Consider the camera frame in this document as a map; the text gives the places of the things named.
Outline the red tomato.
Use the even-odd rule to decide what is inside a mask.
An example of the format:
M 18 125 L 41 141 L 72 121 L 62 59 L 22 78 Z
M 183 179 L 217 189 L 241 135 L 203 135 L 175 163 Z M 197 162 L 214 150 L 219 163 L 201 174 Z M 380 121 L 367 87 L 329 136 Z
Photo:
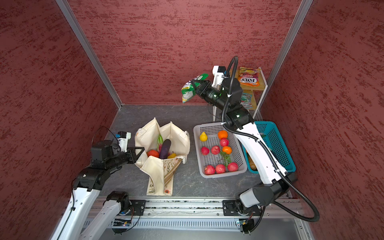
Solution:
M 155 158 L 159 158 L 160 157 L 160 153 L 156 150 L 150 150 L 147 152 L 147 156 L 148 157 L 155 157 Z

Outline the orange Fox's candy bag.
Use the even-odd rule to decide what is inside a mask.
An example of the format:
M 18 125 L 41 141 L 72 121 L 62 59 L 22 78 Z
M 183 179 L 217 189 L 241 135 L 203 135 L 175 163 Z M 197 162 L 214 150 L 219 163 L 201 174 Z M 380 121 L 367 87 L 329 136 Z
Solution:
M 238 80 L 242 85 L 256 87 L 260 85 L 259 73 L 259 68 L 240 67 Z

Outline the cream canvas tote bag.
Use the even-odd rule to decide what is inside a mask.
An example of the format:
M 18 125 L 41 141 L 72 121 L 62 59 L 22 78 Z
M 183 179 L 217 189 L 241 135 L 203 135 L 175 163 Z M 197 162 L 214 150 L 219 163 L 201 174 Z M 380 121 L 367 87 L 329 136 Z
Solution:
M 173 122 L 160 126 L 153 119 L 138 129 L 135 146 L 143 147 L 136 166 L 149 176 L 148 196 L 171 196 L 174 174 L 180 164 L 187 163 L 191 148 L 190 135 Z

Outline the purple eggplant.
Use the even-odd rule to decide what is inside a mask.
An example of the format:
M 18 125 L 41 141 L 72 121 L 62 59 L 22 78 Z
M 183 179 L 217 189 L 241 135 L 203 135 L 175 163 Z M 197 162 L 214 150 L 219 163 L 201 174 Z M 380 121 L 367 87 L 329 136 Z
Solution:
M 160 159 L 164 160 L 167 159 L 169 156 L 170 148 L 171 148 L 172 142 L 169 139 L 166 139 L 163 143 L 162 149 L 160 151 Z

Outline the yellow lemon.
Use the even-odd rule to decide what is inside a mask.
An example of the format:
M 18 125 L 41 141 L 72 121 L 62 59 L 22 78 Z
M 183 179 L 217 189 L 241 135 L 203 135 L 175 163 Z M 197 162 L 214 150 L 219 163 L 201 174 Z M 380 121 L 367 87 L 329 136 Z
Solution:
M 173 158 L 175 158 L 176 156 L 177 156 L 176 153 L 172 153 L 171 155 L 168 156 L 168 159 L 173 159 Z

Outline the green Fox's candy bag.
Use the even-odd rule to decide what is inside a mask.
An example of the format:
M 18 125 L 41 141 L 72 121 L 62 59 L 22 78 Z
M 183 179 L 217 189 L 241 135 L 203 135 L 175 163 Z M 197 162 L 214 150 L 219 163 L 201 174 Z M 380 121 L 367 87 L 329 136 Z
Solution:
M 191 100 L 196 95 L 196 88 L 200 85 L 198 81 L 204 81 L 209 75 L 208 74 L 202 74 L 199 76 L 196 76 L 194 79 L 188 81 L 181 89 L 182 93 L 182 102 L 186 103 L 189 100 Z

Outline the pink dragon fruit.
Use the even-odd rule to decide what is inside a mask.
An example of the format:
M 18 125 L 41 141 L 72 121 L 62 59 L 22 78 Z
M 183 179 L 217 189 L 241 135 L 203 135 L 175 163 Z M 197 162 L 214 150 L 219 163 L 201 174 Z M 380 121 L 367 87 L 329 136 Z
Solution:
M 163 137 L 161 135 L 159 135 L 159 137 L 157 139 L 157 151 L 158 152 L 161 151 L 163 143 L 164 143 Z

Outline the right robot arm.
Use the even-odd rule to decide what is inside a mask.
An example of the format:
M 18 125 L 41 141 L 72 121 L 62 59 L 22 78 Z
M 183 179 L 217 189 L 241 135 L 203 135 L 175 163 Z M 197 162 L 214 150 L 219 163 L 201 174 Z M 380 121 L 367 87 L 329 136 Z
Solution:
M 261 182 L 244 191 L 236 198 L 236 209 L 245 214 L 254 206 L 267 206 L 285 194 L 297 181 L 272 154 L 263 140 L 249 111 L 241 105 L 243 93 L 240 84 L 225 78 L 220 90 L 212 87 L 210 81 L 192 80 L 196 94 L 207 103 L 222 110 L 222 124 L 241 142 L 259 172 Z

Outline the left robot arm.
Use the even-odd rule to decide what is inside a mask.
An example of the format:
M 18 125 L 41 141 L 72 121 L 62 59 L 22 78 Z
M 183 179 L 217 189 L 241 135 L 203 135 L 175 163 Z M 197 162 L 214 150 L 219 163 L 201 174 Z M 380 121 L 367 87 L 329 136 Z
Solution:
M 128 148 L 123 143 L 114 144 L 109 140 L 93 144 L 91 164 L 75 179 L 69 204 L 51 238 L 98 240 L 109 225 L 114 221 L 121 222 L 124 216 L 128 216 L 129 222 L 136 225 L 138 221 L 134 220 L 134 216 L 143 216 L 146 201 L 130 201 L 128 193 L 113 191 L 93 221 L 86 228 L 83 227 L 110 176 L 125 164 L 136 163 L 144 151 L 143 147 Z

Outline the red-green Fox's candy bag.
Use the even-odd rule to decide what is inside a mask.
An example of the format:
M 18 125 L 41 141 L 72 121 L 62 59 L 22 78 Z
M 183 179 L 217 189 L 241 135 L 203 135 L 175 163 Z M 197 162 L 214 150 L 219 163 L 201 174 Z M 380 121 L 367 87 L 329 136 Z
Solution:
M 242 93 L 241 96 L 241 105 L 246 109 L 252 109 L 252 95 L 248 93 Z

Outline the white wooden two-tier shelf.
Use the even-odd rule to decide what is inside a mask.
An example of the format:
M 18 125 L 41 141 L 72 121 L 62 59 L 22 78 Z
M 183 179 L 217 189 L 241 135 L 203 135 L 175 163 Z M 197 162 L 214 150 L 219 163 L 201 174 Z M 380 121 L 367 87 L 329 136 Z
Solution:
M 237 79 L 239 76 L 239 68 L 240 67 L 237 68 L 237 72 L 235 74 L 235 78 L 237 78 Z M 243 93 L 251 94 L 253 97 L 252 98 L 253 108 L 247 109 L 249 111 L 254 111 L 253 118 L 256 117 L 256 113 L 260 109 L 261 102 L 266 97 L 267 88 L 268 88 L 268 84 L 267 84 L 267 81 L 265 79 L 264 73 L 263 73 L 261 68 L 259 68 L 259 69 L 260 69 L 260 73 L 259 73 L 260 85 L 259 86 L 250 87 L 250 86 L 245 86 L 245 85 L 240 84 L 242 89 L 243 89 Z M 217 109 L 218 109 L 217 107 L 213 107 L 213 121 L 214 122 L 216 121 L 216 119 L 219 119 L 219 115 L 217 114 Z

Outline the orange fruit back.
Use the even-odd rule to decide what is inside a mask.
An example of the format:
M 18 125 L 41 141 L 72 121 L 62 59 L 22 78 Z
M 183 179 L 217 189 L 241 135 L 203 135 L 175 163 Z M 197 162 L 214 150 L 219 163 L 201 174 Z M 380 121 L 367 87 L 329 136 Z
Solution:
M 228 132 L 225 130 L 218 132 L 218 138 L 221 139 L 227 139 L 228 138 Z

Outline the red apple back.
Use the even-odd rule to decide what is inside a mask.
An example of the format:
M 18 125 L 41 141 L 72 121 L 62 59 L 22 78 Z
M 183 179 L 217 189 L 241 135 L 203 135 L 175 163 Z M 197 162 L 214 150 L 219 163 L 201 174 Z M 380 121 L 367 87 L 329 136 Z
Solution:
M 221 147 L 227 147 L 229 145 L 229 140 L 227 138 L 220 139 L 220 145 Z

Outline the red apple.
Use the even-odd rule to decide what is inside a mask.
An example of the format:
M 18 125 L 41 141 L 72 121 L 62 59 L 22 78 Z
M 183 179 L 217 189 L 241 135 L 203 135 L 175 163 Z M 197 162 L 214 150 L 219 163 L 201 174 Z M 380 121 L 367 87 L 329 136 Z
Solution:
M 220 145 L 221 147 L 227 147 L 229 145 L 229 140 L 227 138 L 220 139 Z
M 229 163 L 228 164 L 228 171 L 229 172 L 236 172 L 236 171 L 238 171 L 238 169 L 239 169 L 239 166 L 237 163 Z
M 217 173 L 217 174 L 223 174 L 223 173 L 226 172 L 226 166 L 225 166 L 225 165 L 222 165 L 222 164 L 217 165 L 217 166 L 215 167 L 215 170 L 216 170 L 216 173 Z
M 210 153 L 210 150 L 207 147 L 202 147 L 201 153 L 203 156 L 207 156 Z
M 207 165 L 204 169 L 204 173 L 205 175 L 213 175 L 216 173 L 216 169 L 211 165 Z
M 220 149 L 219 146 L 213 146 L 213 147 L 211 148 L 211 153 L 212 153 L 213 155 L 218 155 L 218 154 L 220 153 L 220 151 L 221 151 L 221 149 Z

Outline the yellow pear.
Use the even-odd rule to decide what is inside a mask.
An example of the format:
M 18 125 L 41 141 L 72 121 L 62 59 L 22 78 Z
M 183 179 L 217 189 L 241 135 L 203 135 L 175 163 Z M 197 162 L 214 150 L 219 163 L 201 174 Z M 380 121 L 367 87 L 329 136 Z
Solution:
M 201 142 L 206 142 L 208 140 L 208 136 L 205 132 L 202 132 L 200 135 L 200 141 Z

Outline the teal plastic basket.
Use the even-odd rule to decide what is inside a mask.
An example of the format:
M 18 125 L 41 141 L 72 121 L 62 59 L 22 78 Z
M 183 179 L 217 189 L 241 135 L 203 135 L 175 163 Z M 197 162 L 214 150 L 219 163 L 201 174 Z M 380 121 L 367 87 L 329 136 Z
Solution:
M 296 166 L 276 124 L 270 121 L 255 121 L 255 126 L 277 161 L 288 173 L 294 173 Z

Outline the small orange tangerine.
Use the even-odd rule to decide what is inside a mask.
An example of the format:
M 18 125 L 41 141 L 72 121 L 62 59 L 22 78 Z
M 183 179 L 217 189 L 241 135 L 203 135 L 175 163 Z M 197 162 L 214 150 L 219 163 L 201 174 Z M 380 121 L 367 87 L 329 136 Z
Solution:
M 229 147 L 229 146 L 225 146 L 225 147 L 223 147 L 222 148 L 222 151 L 224 152 L 224 153 L 226 153 L 227 155 L 230 155 L 231 153 L 232 153 L 232 148 L 231 147 Z

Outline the white plastic basket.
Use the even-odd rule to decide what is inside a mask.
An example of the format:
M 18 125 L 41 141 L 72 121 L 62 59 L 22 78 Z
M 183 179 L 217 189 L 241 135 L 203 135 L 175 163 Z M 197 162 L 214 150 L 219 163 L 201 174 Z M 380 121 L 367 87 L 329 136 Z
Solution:
M 228 133 L 228 140 L 230 142 L 229 147 L 231 147 L 233 150 L 232 153 L 230 154 L 231 160 L 232 160 L 232 163 L 238 164 L 239 166 L 238 171 L 229 172 L 228 170 L 226 170 L 226 172 L 223 174 L 205 175 L 204 169 L 207 165 L 216 167 L 219 164 L 223 164 L 223 161 L 220 154 L 213 155 L 212 153 L 209 153 L 207 156 L 203 156 L 201 153 L 201 148 L 207 147 L 209 150 L 211 150 L 213 146 L 220 147 L 221 145 L 220 145 L 220 139 L 218 138 L 218 132 L 222 130 L 224 130 L 224 128 L 220 122 L 201 124 L 193 128 L 199 169 L 202 177 L 204 178 L 230 177 L 230 176 L 243 174 L 247 171 L 247 163 L 246 163 L 245 156 L 243 154 L 242 146 L 239 143 L 238 139 L 232 133 Z M 205 132 L 208 136 L 208 140 L 206 142 L 200 141 L 200 135 L 202 132 Z

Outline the red apple middle left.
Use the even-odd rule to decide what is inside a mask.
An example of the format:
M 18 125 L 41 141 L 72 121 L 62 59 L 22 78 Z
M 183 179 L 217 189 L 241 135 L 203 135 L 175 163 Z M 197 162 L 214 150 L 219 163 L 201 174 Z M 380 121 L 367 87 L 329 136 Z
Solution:
M 202 147 L 201 153 L 203 156 L 207 156 L 210 153 L 210 150 L 207 147 Z

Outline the green leafy sprig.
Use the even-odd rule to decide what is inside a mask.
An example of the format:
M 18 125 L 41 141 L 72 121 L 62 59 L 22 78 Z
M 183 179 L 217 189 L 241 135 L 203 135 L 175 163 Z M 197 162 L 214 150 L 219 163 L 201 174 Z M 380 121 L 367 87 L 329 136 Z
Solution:
M 220 152 L 224 166 L 227 168 L 232 163 L 231 156 L 225 152 Z

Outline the red apple front right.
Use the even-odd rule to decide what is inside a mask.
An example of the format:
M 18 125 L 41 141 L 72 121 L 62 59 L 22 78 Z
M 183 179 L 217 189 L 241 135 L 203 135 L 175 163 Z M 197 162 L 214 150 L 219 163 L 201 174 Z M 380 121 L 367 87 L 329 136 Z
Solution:
M 238 169 L 239 169 L 239 166 L 237 163 L 229 163 L 228 164 L 228 171 L 229 172 L 236 172 L 236 171 L 238 171 Z

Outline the red apple front left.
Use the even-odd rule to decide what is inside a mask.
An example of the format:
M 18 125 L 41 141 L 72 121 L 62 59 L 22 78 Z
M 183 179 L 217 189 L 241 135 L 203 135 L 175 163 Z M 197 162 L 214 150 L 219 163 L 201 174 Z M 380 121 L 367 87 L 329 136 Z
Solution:
M 207 165 L 204 169 L 204 173 L 205 175 L 213 175 L 216 173 L 216 169 L 211 165 Z

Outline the red apple front middle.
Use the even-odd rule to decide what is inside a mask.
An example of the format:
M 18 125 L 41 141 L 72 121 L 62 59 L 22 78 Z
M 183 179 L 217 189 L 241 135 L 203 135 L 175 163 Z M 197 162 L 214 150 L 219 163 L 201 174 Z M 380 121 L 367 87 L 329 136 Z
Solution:
M 217 174 L 223 174 L 223 173 L 226 172 L 226 166 L 225 166 L 225 165 L 222 165 L 222 164 L 217 165 L 217 166 L 215 167 L 215 170 L 216 170 L 216 173 L 217 173 Z

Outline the brown potato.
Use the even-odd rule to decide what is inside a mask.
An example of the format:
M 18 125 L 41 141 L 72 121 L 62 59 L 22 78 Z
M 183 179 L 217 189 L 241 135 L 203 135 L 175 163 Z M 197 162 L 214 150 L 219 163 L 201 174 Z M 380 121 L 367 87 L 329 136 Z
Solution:
M 252 159 L 249 159 L 249 164 L 250 164 L 250 168 L 253 170 L 253 171 L 257 171 L 257 167 L 255 165 L 255 163 L 253 162 Z

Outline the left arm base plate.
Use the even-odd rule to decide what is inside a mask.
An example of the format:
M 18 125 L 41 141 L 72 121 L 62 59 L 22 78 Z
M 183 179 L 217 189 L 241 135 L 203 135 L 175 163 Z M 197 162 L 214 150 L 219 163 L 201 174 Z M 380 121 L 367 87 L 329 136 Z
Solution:
M 146 200 L 125 200 L 121 203 L 119 216 L 143 216 Z

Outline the aluminium mounting rail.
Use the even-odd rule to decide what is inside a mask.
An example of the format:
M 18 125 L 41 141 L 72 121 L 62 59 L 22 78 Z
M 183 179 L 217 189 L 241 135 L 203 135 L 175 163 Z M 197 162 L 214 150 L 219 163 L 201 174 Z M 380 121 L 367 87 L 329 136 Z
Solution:
M 91 207 L 90 212 L 86 215 L 86 218 L 94 218 L 100 212 L 103 207 L 105 197 L 98 197 Z M 228 207 L 228 204 L 224 204 L 223 201 L 232 201 L 231 198 L 138 198 L 131 200 L 131 202 L 138 203 L 138 200 L 145 200 L 144 207 L 139 206 L 139 213 L 135 213 L 134 218 L 138 218 L 141 214 L 141 218 L 235 218 L 250 216 L 241 215 L 232 205 Z M 304 215 L 305 211 L 298 199 L 280 198 L 278 203 L 284 205 L 290 210 Z M 267 206 L 264 217 L 267 218 L 293 218 L 294 216 L 288 214 L 278 206 L 271 204 Z

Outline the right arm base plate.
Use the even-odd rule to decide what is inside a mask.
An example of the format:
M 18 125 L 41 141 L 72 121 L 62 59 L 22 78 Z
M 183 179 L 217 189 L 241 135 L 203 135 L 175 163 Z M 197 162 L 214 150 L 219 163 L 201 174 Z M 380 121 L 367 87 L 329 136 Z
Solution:
M 223 214 L 226 217 L 243 216 L 243 217 L 255 217 L 260 216 L 262 208 L 255 205 L 252 207 L 244 207 L 239 200 L 223 200 Z

